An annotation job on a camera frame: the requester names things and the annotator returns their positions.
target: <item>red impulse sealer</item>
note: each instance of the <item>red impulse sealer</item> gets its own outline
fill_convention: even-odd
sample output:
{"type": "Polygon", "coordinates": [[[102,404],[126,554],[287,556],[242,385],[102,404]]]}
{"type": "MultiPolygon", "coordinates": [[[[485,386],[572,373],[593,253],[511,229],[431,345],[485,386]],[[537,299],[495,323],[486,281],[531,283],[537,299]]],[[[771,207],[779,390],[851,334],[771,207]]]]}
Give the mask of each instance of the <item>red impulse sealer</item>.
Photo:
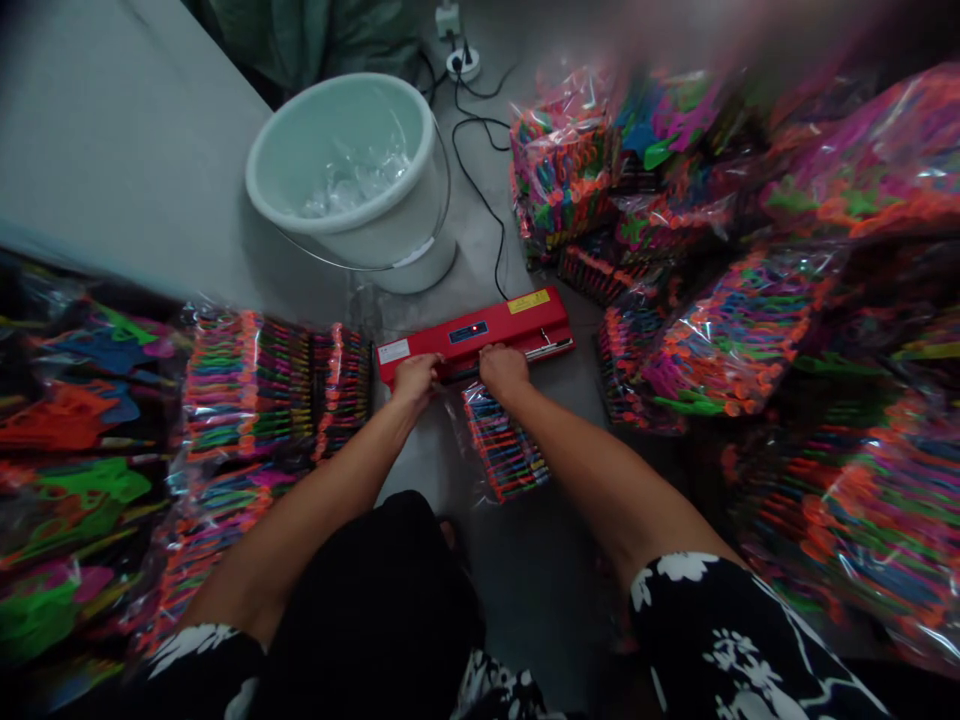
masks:
{"type": "Polygon", "coordinates": [[[377,348],[380,379],[392,390],[397,365],[411,355],[434,352],[446,358],[437,365],[441,383],[476,377],[480,350],[496,343],[520,350],[528,362],[573,350],[570,318],[557,289],[538,290],[381,345],[377,348]]]}

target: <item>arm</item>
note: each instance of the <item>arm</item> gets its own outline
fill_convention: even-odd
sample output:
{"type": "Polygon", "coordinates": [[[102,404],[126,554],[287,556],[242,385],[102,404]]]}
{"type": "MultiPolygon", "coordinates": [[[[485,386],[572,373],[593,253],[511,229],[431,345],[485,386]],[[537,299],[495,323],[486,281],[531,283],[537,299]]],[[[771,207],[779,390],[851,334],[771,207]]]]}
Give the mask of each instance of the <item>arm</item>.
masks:
{"type": "Polygon", "coordinates": [[[410,431],[429,401],[439,355],[397,369],[390,401],[333,457],[289,493],[224,554],[179,627],[223,623],[264,646],[314,553],[334,532],[373,508],[410,431]]]}
{"type": "Polygon", "coordinates": [[[624,589],[647,563],[669,553],[706,552],[744,565],[693,505],[639,455],[534,388],[522,353],[487,346],[480,355],[480,378],[533,436],[624,589]]]}

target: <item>white label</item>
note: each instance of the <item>white label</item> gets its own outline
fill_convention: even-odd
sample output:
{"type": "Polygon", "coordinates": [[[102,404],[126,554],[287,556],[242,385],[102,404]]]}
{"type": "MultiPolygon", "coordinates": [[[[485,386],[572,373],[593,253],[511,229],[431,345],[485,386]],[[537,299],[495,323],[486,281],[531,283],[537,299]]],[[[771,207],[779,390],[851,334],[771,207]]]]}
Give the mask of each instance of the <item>white label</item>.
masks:
{"type": "Polygon", "coordinates": [[[410,343],[406,338],[397,340],[395,343],[381,345],[377,348],[377,356],[380,358],[380,364],[386,365],[394,360],[407,357],[410,354],[410,343]]]}

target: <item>green fabric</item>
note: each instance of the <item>green fabric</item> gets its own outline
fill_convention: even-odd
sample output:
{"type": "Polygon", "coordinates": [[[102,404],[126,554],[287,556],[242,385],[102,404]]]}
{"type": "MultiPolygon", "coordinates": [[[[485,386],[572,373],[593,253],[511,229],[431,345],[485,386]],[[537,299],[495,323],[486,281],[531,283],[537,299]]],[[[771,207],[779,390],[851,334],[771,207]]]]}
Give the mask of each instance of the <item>green fabric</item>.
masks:
{"type": "Polygon", "coordinates": [[[411,77],[410,0],[183,0],[237,65],[295,94],[351,72],[411,77]]]}

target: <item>hand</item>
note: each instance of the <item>hand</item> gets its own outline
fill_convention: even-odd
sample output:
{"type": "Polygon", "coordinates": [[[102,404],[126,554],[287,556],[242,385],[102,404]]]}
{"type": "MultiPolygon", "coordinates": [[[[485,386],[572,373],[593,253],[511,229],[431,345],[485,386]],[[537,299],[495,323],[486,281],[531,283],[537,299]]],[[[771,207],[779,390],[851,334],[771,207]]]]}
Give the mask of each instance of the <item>hand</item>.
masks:
{"type": "Polygon", "coordinates": [[[518,389],[530,384],[527,358],[503,343],[487,345],[480,351],[480,379],[502,405],[518,389]]]}
{"type": "Polygon", "coordinates": [[[409,403],[419,414],[430,402],[430,386],[437,379],[435,365],[443,362],[443,355],[430,353],[414,355],[397,366],[393,400],[409,403]]]}

